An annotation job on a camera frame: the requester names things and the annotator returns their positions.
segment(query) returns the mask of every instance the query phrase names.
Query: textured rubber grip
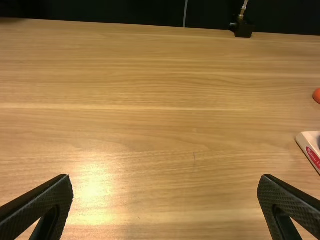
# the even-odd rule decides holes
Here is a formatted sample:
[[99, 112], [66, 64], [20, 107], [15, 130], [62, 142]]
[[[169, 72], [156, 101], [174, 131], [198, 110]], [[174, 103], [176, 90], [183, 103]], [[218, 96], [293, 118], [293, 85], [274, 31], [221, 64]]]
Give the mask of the textured rubber grip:
[[320, 239], [320, 201], [266, 174], [260, 179], [258, 199], [273, 240], [301, 240], [292, 219]]
[[13, 240], [39, 218], [31, 240], [59, 240], [73, 201], [68, 175], [59, 175], [0, 207], [0, 240]]

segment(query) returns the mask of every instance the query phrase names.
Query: red label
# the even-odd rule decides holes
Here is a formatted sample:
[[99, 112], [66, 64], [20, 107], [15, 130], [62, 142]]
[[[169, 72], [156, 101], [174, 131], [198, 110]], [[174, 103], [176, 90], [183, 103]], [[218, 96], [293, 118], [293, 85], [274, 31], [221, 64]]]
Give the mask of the red label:
[[312, 162], [314, 163], [314, 165], [320, 169], [320, 158], [317, 156], [317, 154], [315, 154], [314, 151], [312, 151], [312, 149], [310, 149], [309, 147], [305, 148], [306, 152], [308, 153], [310, 159], [312, 160]]

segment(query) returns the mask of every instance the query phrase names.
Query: black background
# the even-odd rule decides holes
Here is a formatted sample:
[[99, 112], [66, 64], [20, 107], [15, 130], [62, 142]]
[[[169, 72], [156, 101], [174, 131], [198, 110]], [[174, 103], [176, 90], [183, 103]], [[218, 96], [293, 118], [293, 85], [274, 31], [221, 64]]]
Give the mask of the black background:
[[[244, 0], [188, 0], [186, 27], [228, 29]], [[182, 27], [185, 0], [0, 0], [0, 15]], [[250, 0], [256, 32], [320, 35], [320, 0]]]

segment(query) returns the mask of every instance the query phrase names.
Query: orange object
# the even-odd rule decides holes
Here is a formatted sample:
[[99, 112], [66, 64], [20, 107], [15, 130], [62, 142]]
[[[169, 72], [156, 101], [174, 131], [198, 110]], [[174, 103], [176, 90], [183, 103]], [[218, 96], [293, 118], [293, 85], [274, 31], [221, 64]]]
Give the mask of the orange object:
[[320, 88], [317, 88], [313, 93], [313, 99], [320, 104]]

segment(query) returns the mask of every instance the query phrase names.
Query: wooden table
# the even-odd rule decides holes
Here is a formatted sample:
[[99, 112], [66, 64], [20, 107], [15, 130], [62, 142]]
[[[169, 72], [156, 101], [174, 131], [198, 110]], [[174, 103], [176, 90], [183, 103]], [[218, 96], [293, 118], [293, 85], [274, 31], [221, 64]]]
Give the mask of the wooden table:
[[320, 37], [31, 19], [0, 36], [0, 205], [69, 174], [63, 240], [271, 239], [265, 173], [320, 198], [294, 139], [320, 127]]

